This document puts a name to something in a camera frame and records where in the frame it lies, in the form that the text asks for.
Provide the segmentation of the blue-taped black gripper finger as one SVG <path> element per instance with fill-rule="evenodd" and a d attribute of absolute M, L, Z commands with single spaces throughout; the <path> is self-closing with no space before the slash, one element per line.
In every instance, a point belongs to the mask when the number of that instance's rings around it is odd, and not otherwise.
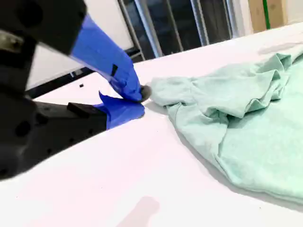
<path fill-rule="evenodd" d="M 129 121 L 143 117 L 141 103 L 99 95 L 101 103 L 45 103 L 40 108 L 40 160 Z"/>
<path fill-rule="evenodd" d="M 24 93 L 38 44 L 99 73 L 122 98 L 143 102 L 151 95 L 131 58 L 92 20 L 82 0 L 1 1 L 2 86 Z"/>

